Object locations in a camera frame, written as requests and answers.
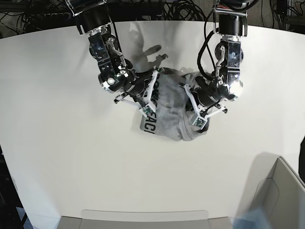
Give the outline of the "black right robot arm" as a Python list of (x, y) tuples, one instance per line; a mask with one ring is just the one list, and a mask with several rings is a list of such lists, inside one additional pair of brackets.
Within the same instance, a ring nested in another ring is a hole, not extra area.
[(112, 20), (105, 0), (67, 0), (81, 35), (88, 35), (89, 51), (97, 61), (101, 87), (110, 92), (121, 92), (115, 102), (130, 96), (144, 104), (145, 80), (132, 72), (132, 64), (124, 58), (117, 38), (112, 35)]

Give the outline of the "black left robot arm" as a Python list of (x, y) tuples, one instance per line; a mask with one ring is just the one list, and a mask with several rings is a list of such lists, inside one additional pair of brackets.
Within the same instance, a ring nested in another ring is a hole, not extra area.
[[(244, 58), (240, 38), (248, 32), (247, 12), (255, 0), (216, 0), (209, 14), (213, 18), (213, 30), (205, 34), (205, 41), (198, 53), (197, 66), (201, 77), (196, 79), (196, 100), (204, 107), (215, 106), (222, 100), (235, 100), (243, 92), (240, 80), (240, 65)], [(220, 42), (215, 47), (214, 71), (206, 73), (201, 65), (203, 52), (213, 35), (220, 35)]]

